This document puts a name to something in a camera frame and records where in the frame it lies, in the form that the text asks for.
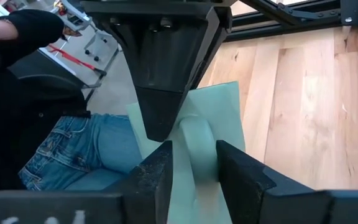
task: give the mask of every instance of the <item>black jacket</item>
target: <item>black jacket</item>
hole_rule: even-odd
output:
[[[63,21],[38,10],[21,10],[0,17],[18,30],[16,40],[0,41],[3,64],[8,67],[40,47],[56,42],[62,35]],[[81,90],[64,93],[58,100],[48,95],[56,90],[27,86],[12,73],[0,73],[0,190],[24,189],[18,171],[34,155],[58,119],[64,114],[89,116]]]

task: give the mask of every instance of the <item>person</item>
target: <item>person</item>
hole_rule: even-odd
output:
[[[56,42],[63,28],[46,11],[0,17],[3,67]],[[55,92],[0,72],[0,190],[63,190],[100,168],[120,179],[142,161],[127,116],[91,115],[81,90]]]

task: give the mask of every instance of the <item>jeans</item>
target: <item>jeans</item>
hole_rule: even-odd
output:
[[[19,177],[29,190],[63,190],[100,168],[124,177],[141,162],[127,116],[64,116],[19,171]]]

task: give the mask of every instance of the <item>wooden floor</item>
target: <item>wooden floor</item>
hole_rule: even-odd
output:
[[[314,189],[358,189],[358,29],[224,44],[201,86],[234,80],[249,155]]]

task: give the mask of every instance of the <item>light green foam object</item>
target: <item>light green foam object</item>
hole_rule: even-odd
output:
[[[143,158],[161,145],[147,139],[138,103],[127,106]],[[231,223],[218,182],[216,140],[244,151],[238,82],[189,91],[168,137],[173,143],[169,224]]]

